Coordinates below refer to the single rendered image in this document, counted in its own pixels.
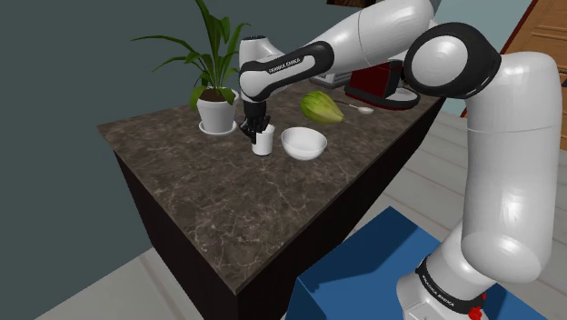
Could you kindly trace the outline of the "white cup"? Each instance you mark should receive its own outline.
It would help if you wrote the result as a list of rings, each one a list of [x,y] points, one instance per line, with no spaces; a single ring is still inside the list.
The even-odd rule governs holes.
[[[268,125],[262,133],[255,135],[255,143],[252,144],[252,151],[255,155],[266,156],[272,153],[274,129],[273,125]]]

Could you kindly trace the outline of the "green plant in white pot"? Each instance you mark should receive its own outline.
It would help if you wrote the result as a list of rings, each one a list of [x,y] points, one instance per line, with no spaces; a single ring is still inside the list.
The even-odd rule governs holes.
[[[236,45],[245,24],[241,23],[232,29],[227,16],[219,19],[209,12],[204,0],[195,2],[204,20],[211,48],[209,54],[197,52],[185,40],[179,38],[167,35],[155,35],[154,38],[177,43],[188,50],[186,55],[171,57],[160,66],[179,61],[193,65],[200,71],[194,83],[189,106],[198,112],[201,118],[200,126],[205,132],[220,135],[235,127],[235,105],[240,96],[235,90],[227,87],[225,81],[230,75],[238,72],[231,63],[233,58],[238,56]]]

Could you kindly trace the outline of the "white bowl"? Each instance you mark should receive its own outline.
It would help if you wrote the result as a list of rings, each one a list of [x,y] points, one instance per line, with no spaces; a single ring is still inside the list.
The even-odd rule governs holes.
[[[327,146],[326,137],[307,127],[290,127],[281,134],[283,150],[292,158],[314,160]]]

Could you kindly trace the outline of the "green lettuce head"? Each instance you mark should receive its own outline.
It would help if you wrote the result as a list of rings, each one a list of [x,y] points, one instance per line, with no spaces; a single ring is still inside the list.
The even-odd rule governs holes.
[[[300,107],[302,113],[315,123],[334,125],[345,120],[344,114],[334,100],[322,91],[312,91],[305,95]]]

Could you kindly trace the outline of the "silver toaster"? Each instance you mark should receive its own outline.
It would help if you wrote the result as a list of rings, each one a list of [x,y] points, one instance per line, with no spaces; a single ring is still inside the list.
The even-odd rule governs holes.
[[[316,75],[309,79],[309,81],[315,85],[319,85],[325,88],[334,89],[340,86],[347,85],[351,79],[352,73],[339,73],[339,74],[327,74],[327,75]]]

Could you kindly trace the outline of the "silver spoon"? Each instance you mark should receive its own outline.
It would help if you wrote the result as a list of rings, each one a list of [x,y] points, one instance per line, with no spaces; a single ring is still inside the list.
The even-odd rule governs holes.
[[[357,109],[363,115],[369,115],[373,112],[373,109],[370,108],[370,107],[356,106],[356,105],[352,105],[352,104],[345,103],[343,101],[338,101],[338,100],[336,100],[336,103],[343,104],[343,105],[349,105],[350,107]]]

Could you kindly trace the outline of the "red coffee machine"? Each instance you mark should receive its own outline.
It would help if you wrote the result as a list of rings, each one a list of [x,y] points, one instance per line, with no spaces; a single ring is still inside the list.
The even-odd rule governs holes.
[[[403,61],[392,60],[352,72],[344,87],[347,96],[374,107],[407,110],[416,106],[421,96],[403,87]]]

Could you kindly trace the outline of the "dark marble-topped kitchen island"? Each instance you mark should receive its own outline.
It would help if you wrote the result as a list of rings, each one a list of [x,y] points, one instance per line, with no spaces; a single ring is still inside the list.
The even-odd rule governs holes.
[[[338,246],[413,155],[442,100],[319,125],[311,161],[280,140],[253,153],[240,131],[206,135],[187,106],[99,126],[145,230],[204,320],[280,320],[296,277]]]

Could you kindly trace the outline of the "blue robot stand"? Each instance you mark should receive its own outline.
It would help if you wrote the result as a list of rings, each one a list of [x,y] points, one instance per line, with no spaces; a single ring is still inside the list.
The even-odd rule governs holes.
[[[285,320],[545,320],[496,284],[487,246],[438,241],[389,207],[299,275]]]

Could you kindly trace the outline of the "wooden door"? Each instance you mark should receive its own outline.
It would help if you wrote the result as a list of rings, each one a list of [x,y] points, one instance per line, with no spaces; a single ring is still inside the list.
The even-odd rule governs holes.
[[[567,151],[567,0],[533,0],[502,48],[505,54],[541,52],[557,64],[562,90],[561,150]]]

